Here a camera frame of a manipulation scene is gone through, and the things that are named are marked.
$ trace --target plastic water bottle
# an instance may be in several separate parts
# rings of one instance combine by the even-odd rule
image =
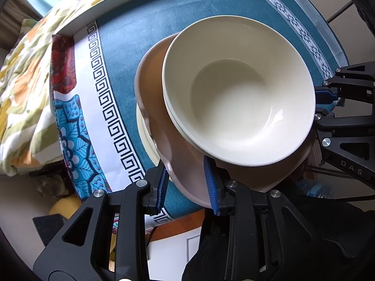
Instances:
[[[319,182],[310,179],[303,179],[297,182],[297,186],[307,196],[330,199],[332,196],[332,189],[330,186],[322,185]]]

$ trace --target blue floral pattern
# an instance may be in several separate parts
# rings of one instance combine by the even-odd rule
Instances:
[[[54,100],[61,150],[79,197],[84,200],[97,189],[112,192],[87,132],[79,96]]]

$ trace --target red patterned fabric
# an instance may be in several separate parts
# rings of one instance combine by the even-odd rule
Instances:
[[[73,37],[52,36],[51,81],[53,90],[62,94],[76,86]]]

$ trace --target wooden floor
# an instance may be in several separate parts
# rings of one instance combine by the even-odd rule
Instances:
[[[183,217],[181,219],[163,224],[157,227],[151,241],[164,239],[166,237],[175,236],[180,233],[193,230],[201,227],[204,219],[204,209],[197,211],[191,215]]]

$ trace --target bowl rim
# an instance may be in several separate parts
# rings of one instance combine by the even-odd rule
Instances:
[[[312,96],[313,96],[313,99],[314,99],[314,105],[312,105],[312,109],[311,109],[311,118],[310,118],[310,122],[309,122],[309,126],[306,127],[306,132],[304,133],[303,135],[303,138],[301,138],[301,140],[296,143],[295,147],[293,147],[290,151],[288,152],[285,152],[283,155],[280,155],[280,156],[275,156],[275,158],[273,159],[268,159],[268,160],[264,160],[263,162],[259,162],[259,163],[244,163],[244,162],[239,162],[239,161],[236,161],[236,160],[233,160],[233,159],[230,159],[230,157],[228,156],[225,156],[225,155],[222,155],[221,153],[213,153],[213,151],[211,151],[211,149],[209,147],[207,147],[206,145],[202,144],[193,134],[191,134],[189,132],[189,130],[186,129],[186,127],[183,125],[183,123],[181,122],[181,120],[179,119],[177,113],[175,112],[172,104],[171,104],[171,101],[169,100],[169,96],[168,96],[168,91],[166,89],[166,83],[165,83],[165,67],[166,67],[166,60],[168,58],[168,55],[169,55],[169,52],[172,48],[172,46],[175,44],[175,42],[179,39],[179,37],[184,33],[184,31],[186,31],[187,29],[191,28],[192,26],[202,22],[202,21],[206,21],[206,20],[213,20],[215,18],[241,18],[241,19],[244,19],[244,20],[250,20],[252,21],[253,23],[255,24],[260,24],[262,25],[264,28],[266,29],[269,29],[271,32],[274,32],[276,33],[277,35],[279,35],[280,37],[282,37],[282,39],[284,39],[284,41],[287,42],[287,44],[289,44],[289,46],[292,48],[292,50],[294,50],[296,53],[297,53],[297,56],[301,59],[301,61],[305,64],[306,66],[306,69],[307,69],[307,72],[309,74],[309,77],[310,77],[310,82],[311,82],[311,87],[312,87]],[[207,18],[203,18],[201,20],[198,20],[192,24],[190,24],[189,26],[185,27],[181,32],[179,32],[179,34],[175,37],[175,39],[173,39],[173,41],[171,42],[170,46],[168,47],[168,50],[165,54],[165,57],[164,57],[164,60],[163,60],[163,66],[162,66],[162,89],[163,89],[163,97],[164,97],[164,102],[165,104],[168,106],[168,109],[170,111],[170,113],[172,114],[174,120],[176,121],[176,123],[179,125],[180,129],[183,131],[183,133],[190,139],[191,142],[195,143],[195,145],[197,147],[199,147],[204,153],[208,154],[209,156],[213,157],[213,158],[217,158],[221,161],[224,161],[224,162],[227,162],[227,163],[230,163],[230,164],[233,164],[233,165],[238,165],[238,166],[244,166],[244,167],[259,167],[259,166],[266,166],[266,165],[271,165],[271,164],[274,164],[274,163],[277,163],[279,161],[282,161],[283,159],[287,158],[288,156],[290,156],[292,153],[294,153],[303,143],[303,141],[307,138],[309,132],[310,132],[310,129],[312,127],[312,123],[314,121],[314,115],[315,115],[315,92],[314,92],[314,84],[313,84],[313,81],[312,81],[312,78],[311,78],[311,74],[310,74],[310,71],[305,63],[305,61],[303,60],[302,56],[300,55],[300,53],[297,51],[297,49],[288,41],[288,39],[286,39],[282,34],[280,34],[278,31],[274,30],[273,28],[271,28],[270,26],[262,23],[262,22],[259,22],[257,20],[254,20],[254,19],[251,19],[251,18],[247,18],[247,17],[242,17],[242,16],[235,16],[235,15],[219,15],[219,16],[211,16],[211,17],[207,17]]]

